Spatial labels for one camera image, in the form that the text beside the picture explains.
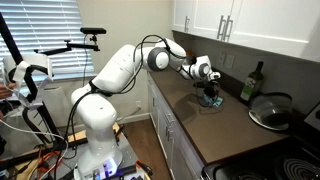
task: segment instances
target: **brown countertop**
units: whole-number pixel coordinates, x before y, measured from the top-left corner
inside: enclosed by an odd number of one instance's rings
[[[219,92],[224,98],[221,109],[205,110],[198,104],[192,80],[184,80],[173,70],[152,72],[150,75],[204,164],[287,137],[255,124],[248,115],[248,107],[223,90]]]

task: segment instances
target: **wall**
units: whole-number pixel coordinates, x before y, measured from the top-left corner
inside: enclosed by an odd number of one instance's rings
[[[95,72],[99,73],[112,55],[125,44],[135,46],[149,34],[172,39],[171,3],[171,0],[78,0],[83,27],[102,27],[107,30],[107,34],[97,36],[101,51],[91,52]],[[109,99],[118,117],[130,115],[136,110],[136,101],[141,101],[142,110],[137,112],[136,119],[148,118],[146,77],[147,72],[141,70],[132,91]],[[76,88],[82,86],[82,79],[49,85],[57,86],[62,86],[69,98]]]
[[[262,73],[265,79],[261,91],[290,94],[293,107],[302,113],[308,113],[320,101],[320,63],[183,33],[174,33],[174,37],[185,49],[194,51],[196,56],[208,55],[213,67],[241,82],[254,71],[258,61],[264,61]],[[221,52],[235,56],[232,69],[218,65]]]

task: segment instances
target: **stove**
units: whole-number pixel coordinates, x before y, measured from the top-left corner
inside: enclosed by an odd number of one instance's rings
[[[320,180],[320,104],[292,136],[282,141],[209,164],[207,180]]]

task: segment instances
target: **wine bottle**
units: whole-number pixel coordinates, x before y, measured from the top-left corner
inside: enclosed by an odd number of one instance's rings
[[[241,99],[249,101],[257,94],[263,80],[263,74],[261,73],[262,66],[263,62],[259,61],[256,70],[248,75],[241,91]]]

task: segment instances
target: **window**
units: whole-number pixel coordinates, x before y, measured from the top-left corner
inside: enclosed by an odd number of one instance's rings
[[[85,42],[76,0],[0,0],[0,12],[21,54],[65,48],[64,40]],[[8,55],[11,54],[1,37],[0,61]],[[86,54],[84,49],[49,57],[55,75],[94,71],[89,51]]]

